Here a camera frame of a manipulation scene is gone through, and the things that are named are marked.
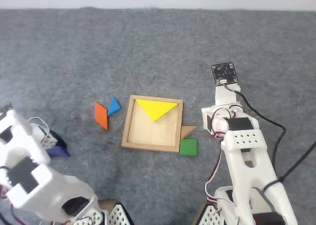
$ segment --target blue object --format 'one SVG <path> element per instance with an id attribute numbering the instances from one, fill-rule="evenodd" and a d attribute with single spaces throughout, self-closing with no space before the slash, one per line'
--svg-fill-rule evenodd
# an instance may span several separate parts
<path id="1" fill-rule="evenodd" d="M 49 132 L 58 142 L 53 148 L 46 150 L 48 155 L 50 157 L 70 157 L 65 141 L 53 130 Z"/>
<path id="2" fill-rule="evenodd" d="M 66 148 L 55 145 L 53 148 L 47 150 L 50 157 L 70 157 Z"/>
<path id="3" fill-rule="evenodd" d="M 113 113 L 117 112 L 118 110 L 121 110 L 121 106 L 119 105 L 117 99 L 113 96 L 110 104 L 110 108 L 108 111 L 108 116 L 112 115 Z"/>

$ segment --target gray carpet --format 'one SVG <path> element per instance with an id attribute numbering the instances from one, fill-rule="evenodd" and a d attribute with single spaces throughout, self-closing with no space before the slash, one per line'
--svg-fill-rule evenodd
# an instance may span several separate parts
<path id="1" fill-rule="evenodd" d="M 316 13 L 207 10 L 0 10 L 0 99 L 42 117 L 69 145 L 52 168 L 123 202 L 138 225 L 188 225 L 218 142 L 202 129 L 213 105 L 210 64 L 233 61 L 242 92 L 288 133 L 277 156 L 285 172 L 315 139 Z M 180 98 L 183 125 L 197 125 L 198 157 L 121 148 L 131 94 Z M 105 132 L 94 102 L 122 110 Z M 260 120 L 271 153 L 280 130 Z M 284 183 L 301 225 L 315 224 L 316 152 Z M 211 186 L 230 185 L 225 159 Z M 7 203 L 0 209 L 6 213 Z M 30 224 L 35 215 L 17 211 Z"/>

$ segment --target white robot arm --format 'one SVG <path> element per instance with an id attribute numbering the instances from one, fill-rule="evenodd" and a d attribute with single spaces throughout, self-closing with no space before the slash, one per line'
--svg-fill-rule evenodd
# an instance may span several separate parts
<path id="1" fill-rule="evenodd" d="M 217 203 L 226 224 L 256 225 L 254 215 L 271 212 L 273 207 L 282 217 L 282 224 L 297 225 L 280 182 L 265 192 L 268 203 L 260 194 L 277 177 L 258 121 L 244 112 L 236 94 L 231 91 L 240 91 L 233 63 L 213 65 L 212 70 L 217 85 L 215 105 L 201 110 L 204 129 L 213 137 L 223 138 L 221 149 L 225 152 L 233 183 L 233 186 L 221 187 L 215 192 L 215 197 L 224 198 Z"/>
<path id="2" fill-rule="evenodd" d="M 50 158 L 39 135 L 36 125 L 11 105 L 0 110 L 0 184 L 12 205 L 47 221 L 107 225 L 108 213 L 99 208 L 93 190 L 47 165 Z"/>

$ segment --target black wire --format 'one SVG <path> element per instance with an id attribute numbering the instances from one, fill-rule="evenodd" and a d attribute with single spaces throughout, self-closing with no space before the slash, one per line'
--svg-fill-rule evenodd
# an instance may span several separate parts
<path id="1" fill-rule="evenodd" d="M 309 149 L 307 149 L 307 151 L 300 157 L 300 159 L 298 159 L 297 162 L 296 162 L 286 173 L 284 173 L 283 176 L 281 176 L 281 177 L 279 177 L 277 180 L 274 180 L 274 181 L 270 182 L 269 184 L 267 184 L 267 185 L 263 188 L 262 192 L 265 193 L 266 190 L 267 190 L 270 186 L 272 186 L 272 185 L 274 185 L 274 184 L 276 184 L 276 183 L 278 183 L 278 182 L 284 182 L 285 178 L 286 178 L 289 174 L 291 174 L 291 172 L 294 171 L 294 170 L 305 160 L 305 158 L 314 150 L 315 147 L 316 147 L 316 141 L 310 146 Z"/>
<path id="2" fill-rule="evenodd" d="M 6 167 L 6 166 L 0 166 L 0 169 L 5 169 L 7 171 L 10 171 L 11 169 L 9 167 Z"/>
<path id="3" fill-rule="evenodd" d="M 281 133 L 281 135 L 277 138 L 276 143 L 275 143 L 275 147 L 273 148 L 273 152 L 272 152 L 272 159 L 271 159 L 271 161 L 272 161 L 272 166 L 273 166 L 274 171 L 276 171 L 277 149 L 278 149 L 278 146 L 279 146 L 279 144 L 280 144 L 280 142 L 281 142 L 283 136 L 284 136 L 285 133 L 286 133 L 286 128 L 285 128 L 285 126 L 283 126 L 282 124 L 279 124 L 279 123 L 277 123 L 277 122 L 275 122 L 275 121 L 273 121 L 273 120 L 270 120 L 270 119 L 268 119 L 267 117 L 265 117 L 265 116 L 263 116 L 262 114 L 260 114 L 255 108 L 253 108 L 253 107 L 250 105 L 250 103 L 248 102 L 247 98 L 246 98 L 242 93 L 240 93 L 239 91 L 229 89 L 226 84 L 225 84 L 224 86 L 225 86 L 225 88 L 226 88 L 227 90 L 230 90 L 230 91 L 236 93 L 237 95 L 240 95 L 240 96 L 242 97 L 242 99 L 244 100 L 244 102 L 246 103 L 246 105 L 247 105 L 253 112 L 255 112 L 260 118 L 262 118 L 262 119 L 268 121 L 269 123 L 271 123 L 271 124 L 273 124 L 273 125 L 275 125 L 275 126 L 280 127 L 280 128 L 283 130 L 283 132 Z"/>
<path id="4" fill-rule="evenodd" d="M 4 216 L 2 215 L 2 213 L 0 213 L 0 221 L 3 222 L 4 225 L 12 225 L 11 223 L 9 223 Z"/>
<path id="5" fill-rule="evenodd" d="M 272 120 L 270 120 L 270 119 L 264 117 L 263 115 L 261 115 L 256 109 L 254 109 L 254 108 L 249 104 L 248 100 L 246 99 L 246 97 L 245 97 L 242 93 L 240 93 L 239 91 L 235 91 L 235 90 L 229 89 L 229 88 L 227 87 L 227 85 L 224 85 L 224 86 L 225 86 L 225 88 L 226 88 L 227 90 L 230 90 L 230 91 L 232 91 L 232 92 L 234 92 L 234 93 L 240 95 L 240 96 L 243 98 L 243 100 L 245 101 L 245 103 L 248 105 L 248 107 L 249 107 L 252 111 L 254 111 L 258 116 L 260 116 L 260 117 L 263 118 L 264 120 L 266 120 L 266 121 L 268 121 L 268 122 L 270 122 L 270 123 L 272 123 L 272 124 L 274 124 L 274 125 L 276 125 L 276 126 L 279 126 L 280 128 L 283 129 L 282 134 L 278 137 L 278 139 L 277 139 L 277 141 L 276 141 L 276 144 L 275 144 L 275 147 L 274 147 L 274 150 L 273 150 L 273 155 L 272 155 L 272 165 L 273 165 L 274 170 L 276 170 L 276 169 L 275 169 L 275 165 L 276 165 L 277 147 L 278 147 L 278 144 L 280 143 L 281 139 L 283 138 L 283 136 L 284 136 L 285 133 L 286 133 L 286 128 L 285 128 L 283 125 L 281 125 L 281 124 L 279 124 L 279 123 L 276 123 L 276 122 L 274 122 L 274 121 L 272 121 Z M 283 174 L 283 176 L 280 176 L 278 179 L 276 179 L 276 180 L 274 180 L 274 181 L 268 183 L 268 184 L 263 188 L 262 192 L 265 193 L 265 191 L 266 191 L 270 186 L 272 186 L 272 185 L 274 185 L 274 184 L 276 184 L 276 183 L 278 183 L 278 182 L 284 182 L 285 178 L 286 178 L 289 174 L 291 174 L 291 173 L 305 160 L 305 158 L 315 149 L 315 147 L 316 147 L 316 141 L 315 141 L 315 142 L 309 147 L 309 149 L 307 149 L 307 151 L 297 160 L 297 162 L 294 163 L 294 165 L 291 166 L 290 169 L 287 170 L 287 172 Z"/>

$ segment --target white bracket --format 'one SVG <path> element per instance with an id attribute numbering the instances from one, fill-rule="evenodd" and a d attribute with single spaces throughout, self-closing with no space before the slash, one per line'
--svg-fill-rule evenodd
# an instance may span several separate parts
<path id="1" fill-rule="evenodd" d="M 229 89 L 240 91 L 240 86 L 237 83 L 229 84 Z M 227 90 L 225 86 L 215 88 L 215 105 L 227 105 L 236 103 L 236 93 Z"/>
<path id="2" fill-rule="evenodd" d="M 250 192 L 253 187 L 262 190 L 265 185 L 277 179 L 271 165 L 267 145 L 261 130 L 227 131 L 221 148 L 225 152 L 233 183 L 235 214 L 243 225 L 255 225 L 249 206 Z M 250 149 L 243 153 L 241 149 Z M 252 167 L 246 165 L 251 161 Z M 287 225 L 297 221 L 281 183 L 269 187 L 265 193 L 276 212 L 283 216 Z"/>

